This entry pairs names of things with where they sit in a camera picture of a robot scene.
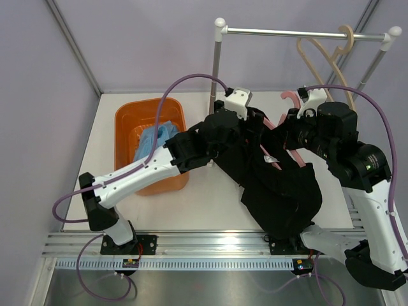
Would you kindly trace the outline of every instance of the metal floor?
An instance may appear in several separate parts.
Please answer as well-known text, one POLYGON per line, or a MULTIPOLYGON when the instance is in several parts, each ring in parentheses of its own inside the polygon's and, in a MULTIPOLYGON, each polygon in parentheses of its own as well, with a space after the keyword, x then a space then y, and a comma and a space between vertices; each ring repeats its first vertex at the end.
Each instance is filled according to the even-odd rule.
MULTIPOLYGON (((82 271, 83 279, 99 295, 115 298, 123 294, 127 282, 109 277, 92 284, 106 271, 82 271)), ((344 266, 332 259, 319 260, 319 273, 337 281, 343 288, 347 306, 385 305, 381 292, 364 288, 347 273, 344 266)), ((45 305, 71 306, 264 306, 264 305, 326 305, 318 290, 315 278, 300 279, 278 293, 265 291, 282 286, 293 274, 287 271, 138 271, 132 279, 138 288, 129 297, 117 303, 102 302, 86 293, 79 294, 74 270, 55 270, 45 305)), ((334 305, 342 305, 336 288, 322 281, 326 295, 334 305)))

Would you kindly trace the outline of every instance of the white table surface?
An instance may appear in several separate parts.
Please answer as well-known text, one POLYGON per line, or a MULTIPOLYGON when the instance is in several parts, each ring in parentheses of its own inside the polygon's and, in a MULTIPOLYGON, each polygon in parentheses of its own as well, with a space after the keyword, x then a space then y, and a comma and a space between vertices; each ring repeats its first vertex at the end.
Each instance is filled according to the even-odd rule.
MULTIPOLYGON (((159 97, 161 93, 102 95, 80 173, 98 176, 113 171, 116 111, 128 102, 159 97)), ((208 112, 207 92, 175 93, 170 97, 182 104, 187 128, 203 120, 208 112)), ((291 102, 281 100, 279 92, 253 92, 251 106, 262 109, 274 123, 292 107, 291 102)), ((313 221, 323 228, 353 228, 339 181, 322 159, 306 150, 299 153, 314 164, 323 195, 323 205, 313 221)), ((133 194, 117 208, 136 230, 260 230, 240 202, 240 194, 237 184, 214 165, 190 171, 189 182, 182 190, 148 197, 133 194)), ((81 197, 75 196, 67 219, 86 217, 81 197)), ((65 224, 64 230, 85 231, 89 227, 86 222, 65 224)))

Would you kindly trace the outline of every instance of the metal rod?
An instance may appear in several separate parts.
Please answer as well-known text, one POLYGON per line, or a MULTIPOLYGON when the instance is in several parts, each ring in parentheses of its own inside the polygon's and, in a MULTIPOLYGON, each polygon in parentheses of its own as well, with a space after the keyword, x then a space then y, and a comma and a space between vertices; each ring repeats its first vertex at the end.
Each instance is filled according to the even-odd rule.
POLYGON ((71 34, 58 5, 55 3, 55 0, 45 0, 45 2, 47 6, 49 7, 52 15, 54 16, 54 19, 57 22, 62 34, 64 35, 73 55, 75 56, 75 59, 77 59, 79 65, 81 66, 82 71, 84 72, 85 77, 87 78, 89 84, 94 89, 95 94, 100 98, 102 95, 102 90, 99 87, 99 84, 97 83, 77 43, 75 42, 74 37, 71 34))
MULTIPOLYGON (((359 21, 357 22, 356 26, 353 29, 353 32, 357 33, 362 33, 364 32, 365 28, 367 27, 368 22, 371 20, 373 17, 375 11, 377 10, 379 4, 381 3, 382 0, 370 0, 367 4, 367 6, 364 9, 364 12, 361 14, 361 17, 359 21)), ((340 71, 343 71, 344 67, 347 65, 347 63, 350 60, 351 54, 354 52, 356 49, 356 45, 358 42, 356 41, 353 45, 353 48, 351 51, 347 54, 340 54, 339 59, 336 62, 337 67, 339 67, 340 71)), ((327 79, 326 84, 334 84, 336 82, 337 75, 334 71, 330 73, 330 76, 327 79)))
MULTIPOLYGON (((282 37, 297 37, 297 38, 322 38, 322 39, 332 39, 332 40, 346 40, 347 39, 347 36, 344 33, 319 33, 319 32, 301 32, 301 31, 235 29, 233 27, 227 28, 226 34, 248 34, 248 35, 282 36, 282 37)), ((385 34, 363 34, 363 33, 354 34, 354 40, 384 41, 384 39, 385 39, 385 34)))
MULTIPOLYGON (((365 84, 371 77, 372 73, 378 66, 378 64, 381 62, 381 59, 383 59, 386 51, 378 50, 377 54, 373 58, 372 62, 370 63, 370 66, 367 68, 366 72, 364 73, 363 77, 361 78, 361 81, 359 82, 357 89, 359 91, 363 90, 365 84)), ((353 94, 353 99, 357 98, 357 94, 353 94)))
MULTIPOLYGON (((218 78, 219 60, 221 58, 221 41, 216 41, 214 45, 214 61, 212 63, 212 76, 218 78)), ((208 113, 214 113, 214 101, 217 97, 217 82, 211 82, 210 108, 208 113)))

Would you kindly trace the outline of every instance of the plastic tub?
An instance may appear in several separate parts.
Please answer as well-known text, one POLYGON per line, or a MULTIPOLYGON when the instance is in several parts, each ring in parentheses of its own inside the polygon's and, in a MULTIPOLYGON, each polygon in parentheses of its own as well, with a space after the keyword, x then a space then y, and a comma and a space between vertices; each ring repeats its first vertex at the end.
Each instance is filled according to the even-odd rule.
MULTIPOLYGON (((145 128, 154 125, 160 98, 130 102, 117 110, 115 115, 115 170, 132 163, 140 136, 145 128)), ((186 131, 183 108, 171 98, 166 98, 160 114, 160 124, 171 121, 180 132, 186 131)), ((189 180, 189 174, 183 173, 169 177, 140 189, 136 194, 150 196, 182 189, 189 180)))

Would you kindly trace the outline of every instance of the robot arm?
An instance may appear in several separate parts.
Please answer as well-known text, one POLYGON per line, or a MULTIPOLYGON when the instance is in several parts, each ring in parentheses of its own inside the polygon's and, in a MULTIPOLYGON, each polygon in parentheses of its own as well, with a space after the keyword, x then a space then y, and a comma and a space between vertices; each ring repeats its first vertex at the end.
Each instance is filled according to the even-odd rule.
MULTIPOLYGON (((408 266, 388 215, 391 172, 385 155, 357 140, 357 114, 347 105, 325 103, 319 91, 300 90, 300 95, 304 95, 305 104, 299 111, 290 110, 286 122, 274 133, 280 135, 287 149, 303 147, 326 161, 360 213, 367 240, 334 235, 317 225, 306 228, 300 238, 309 249, 344 263, 360 284, 396 290, 405 284, 403 272, 408 266)), ((395 219, 408 245, 397 211, 395 219)))
POLYGON ((148 164, 144 164, 143 160, 135 161, 99 177, 82 174, 79 177, 82 189, 102 185, 82 193, 91 231, 104 231, 113 240, 117 254, 129 254, 138 242, 137 237, 132 224, 115 208, 116 204, 157 181, 205 166, 222 154, 250 123, 251 120, 247 121, 246 106, 251 98, 252 93, 246 89, 237 87, 230 90, 225 102, 218 102, 216 113, 169 139, 163 147, 155 150, 148 164), (140 169, 126 175, 135 168, 140 169), (105 185, 106 181, 114 178, 118 179, 105 185))

